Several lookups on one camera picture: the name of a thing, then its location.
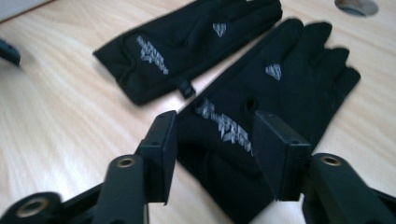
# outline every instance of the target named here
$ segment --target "small black tag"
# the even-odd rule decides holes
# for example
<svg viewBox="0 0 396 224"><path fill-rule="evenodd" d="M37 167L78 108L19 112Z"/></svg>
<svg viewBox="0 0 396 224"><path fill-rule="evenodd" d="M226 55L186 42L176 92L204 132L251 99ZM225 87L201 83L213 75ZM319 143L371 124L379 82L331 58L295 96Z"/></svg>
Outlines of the small black tag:
<svg viewBox="0 0 396 224"><path fill-rule="evenodd" d="M180 90L181 94L183 95L184 99L188 99L195 94L195 89L192 87L189 81L182 81L178 85L178 89Z"/></svg>

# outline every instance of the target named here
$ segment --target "wood grain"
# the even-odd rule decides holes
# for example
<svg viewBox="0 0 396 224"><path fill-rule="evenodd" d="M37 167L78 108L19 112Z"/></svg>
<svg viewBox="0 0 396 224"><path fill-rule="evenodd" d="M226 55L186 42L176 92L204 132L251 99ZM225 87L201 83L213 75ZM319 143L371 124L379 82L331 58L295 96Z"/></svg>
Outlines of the wood grain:
<svg viewBox="0 0 396 224"><path fill-rule="evenodd" d="M92 57L112 37L188 4L188 0L58 0L0 24L21 67L0 62L0 213L39 191L64 200L103 181L108 163L134 153L154 118L179 110L177 92L144 106L125 97ZM361 82L333 119L316 152L348 160L372 188L396 196L396 3L377 0L359 18L333 1L283 0L283 20L330 21L328 46L347 46ZM200 92L244 51L193 81ZM168 205L150 206L151 223L229 223L179 165ZM304 223L300 203L273 203L253 223Z"/></svg>

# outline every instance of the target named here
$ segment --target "metal ring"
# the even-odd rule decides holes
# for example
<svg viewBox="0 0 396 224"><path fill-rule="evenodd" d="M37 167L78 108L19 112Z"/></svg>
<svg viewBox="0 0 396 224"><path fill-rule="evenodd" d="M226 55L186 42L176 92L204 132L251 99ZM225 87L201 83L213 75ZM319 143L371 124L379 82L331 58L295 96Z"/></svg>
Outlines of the metal ring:
<svg viewBox="0 0 396 224"><path fill-rule="evenodd" d="M43 197L33 198L18 209L17 217L32 217L43 211L49 203L49 200Z"/></svg>
<svg viewBox="0 0 396 224"><path fill-rule="evenodd" d="M123 158L117 162L117 166L120 168L127 168L134 165L134 158Z"/></svg>
<svg viewBox="0 0 396 224"><path fill-rule="evenodd" d="M320 157L320 160L330 166L340 166L343 164L340 162L340 160L332 156L322 156Z"/></svg>

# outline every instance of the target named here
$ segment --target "glove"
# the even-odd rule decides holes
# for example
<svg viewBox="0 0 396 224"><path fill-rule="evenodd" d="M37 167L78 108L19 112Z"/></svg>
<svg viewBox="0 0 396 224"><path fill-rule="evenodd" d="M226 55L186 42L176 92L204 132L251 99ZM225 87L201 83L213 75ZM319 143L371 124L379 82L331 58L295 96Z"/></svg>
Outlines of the glove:
<svg viewBox="0 0 396 224"><path fill-rule="evenodd" d="M126 95L142 105L190 81L280 20L278 0L195 1L124 33L94 56Z"/></svg>
<svg viewBox="0 0 396 224"><path fill-rule="evenodd" d="M235 223L274 199L251 146L255 111L278 115L314 148L360 79L347 49L324 48L331 29L284 21L177 115L178 161Z"/></svg>

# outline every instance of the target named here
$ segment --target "clamp jaw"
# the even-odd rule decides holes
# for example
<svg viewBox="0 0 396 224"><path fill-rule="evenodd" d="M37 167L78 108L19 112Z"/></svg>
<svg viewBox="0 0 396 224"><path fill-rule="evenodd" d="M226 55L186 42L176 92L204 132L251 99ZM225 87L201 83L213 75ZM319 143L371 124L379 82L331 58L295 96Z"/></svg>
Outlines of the clamp jaw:
<svg viewBox="0 0 396 224"><path fill-rule="evenodd" d="M61 203L42 192L14 203L1 224L149 223L148 203L167 203L177 155L176 112L159 115L134 155L113 160L105 181Z"/></svg>
<svg viewBox="0 0 396 224"><path fill-rule="evenodd" d="M370 189L344 159L311 156L310 144L276 115L257 111L254 157L279 201L299 201L310 223L396 223L396 199Z"/></svg>

